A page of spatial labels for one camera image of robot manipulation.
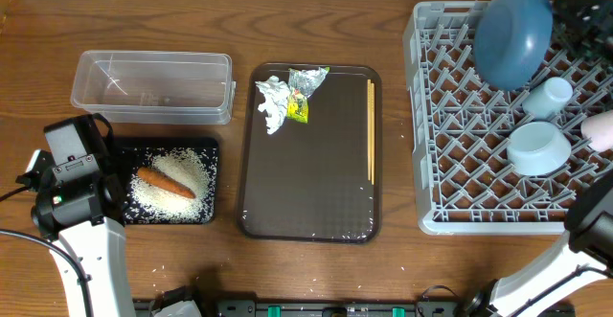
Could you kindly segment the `blue plastic plate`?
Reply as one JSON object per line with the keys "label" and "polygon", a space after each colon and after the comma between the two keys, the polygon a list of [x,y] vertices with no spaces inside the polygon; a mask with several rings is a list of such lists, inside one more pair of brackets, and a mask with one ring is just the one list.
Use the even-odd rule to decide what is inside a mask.
{"label": "blue plastic plate", "polygon": [[474,36],[476,72],[501,90],[522,87],[545,57],[552,31],[550,0],[491,0]]}

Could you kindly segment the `light blue cup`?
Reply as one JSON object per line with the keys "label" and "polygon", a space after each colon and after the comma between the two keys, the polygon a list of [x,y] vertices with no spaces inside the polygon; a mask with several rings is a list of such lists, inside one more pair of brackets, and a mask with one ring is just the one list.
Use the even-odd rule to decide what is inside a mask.
{"label": "light blue cup", "polygon": [[536,120],[545,120],[562,110],[572,96],[573,87],[566,79],[549,78],[530,92],[522,108]]}

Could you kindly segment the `white cup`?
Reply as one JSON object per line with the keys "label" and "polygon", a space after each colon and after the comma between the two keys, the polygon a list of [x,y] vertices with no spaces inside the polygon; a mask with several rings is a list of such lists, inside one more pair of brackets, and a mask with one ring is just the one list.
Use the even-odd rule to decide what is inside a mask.
{"label": "white cup", "polygon": [[581,123],[581,134],[593,150],[604,152],[612,148],[612,118],[612,111],[606,111]]}

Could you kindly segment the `light blue bowl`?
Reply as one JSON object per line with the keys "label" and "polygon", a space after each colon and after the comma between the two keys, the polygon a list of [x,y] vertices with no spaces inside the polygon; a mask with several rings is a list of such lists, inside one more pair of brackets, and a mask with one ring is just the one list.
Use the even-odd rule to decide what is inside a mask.
{"label": "light blue bowl", "polygon": [[519,126],[509,136],[507,156],[520,175],[538,176],[559,169],[571,155],[571,144],[562,131],[548,122]]}

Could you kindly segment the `pile of white rice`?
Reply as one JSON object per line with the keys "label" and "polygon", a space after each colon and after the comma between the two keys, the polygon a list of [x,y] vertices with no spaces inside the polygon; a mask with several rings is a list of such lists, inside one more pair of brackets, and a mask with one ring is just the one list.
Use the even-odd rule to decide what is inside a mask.
{"label": "pile of white rice", "polygon": [[[140,147],[127,184],[125,218],[131,224],[205,224],[215,211],[217,156],[214,148]],[[194,194],[188,198],[155,187],[140,168],[157,170]]]}

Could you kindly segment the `orange carrot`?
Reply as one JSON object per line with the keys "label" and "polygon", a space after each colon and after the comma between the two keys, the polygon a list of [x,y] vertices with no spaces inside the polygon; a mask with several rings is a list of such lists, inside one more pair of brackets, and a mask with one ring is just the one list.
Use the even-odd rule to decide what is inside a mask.
{"label": "orange carrot", "polygon": [[148,184],[164,191],[171,192],[185,198],[196,198],[195,193],[191,189],[175,181],[159,170],[139,168],[137,170],[137,176]]}

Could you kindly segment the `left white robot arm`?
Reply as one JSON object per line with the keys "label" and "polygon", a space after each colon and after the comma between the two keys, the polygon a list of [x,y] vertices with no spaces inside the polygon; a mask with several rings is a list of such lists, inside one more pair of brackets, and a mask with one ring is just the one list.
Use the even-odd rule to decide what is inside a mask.
{"label": "left white robot arm", "polygon": [[49,250],[72,316],[136,313],[125,262],[126,193],[110,151],[113,134],[101,134],[100,114],[47,125],[47,150],[38,149],[15,181],[35,192],[31,218],[39,234],[13,236]]}

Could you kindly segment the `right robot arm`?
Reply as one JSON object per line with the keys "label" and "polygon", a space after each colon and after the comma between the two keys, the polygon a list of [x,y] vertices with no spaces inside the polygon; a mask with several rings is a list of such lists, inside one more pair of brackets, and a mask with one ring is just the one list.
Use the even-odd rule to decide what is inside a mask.
{"label": "right robot arm", "polygon": [[[612,0],[555,0],[562,42],[584,57],[612,58]],[[458,316],[537,316],[571,293],[612,277],[612,173],[569,210],[565,231],[518,272],[491,282]]]}

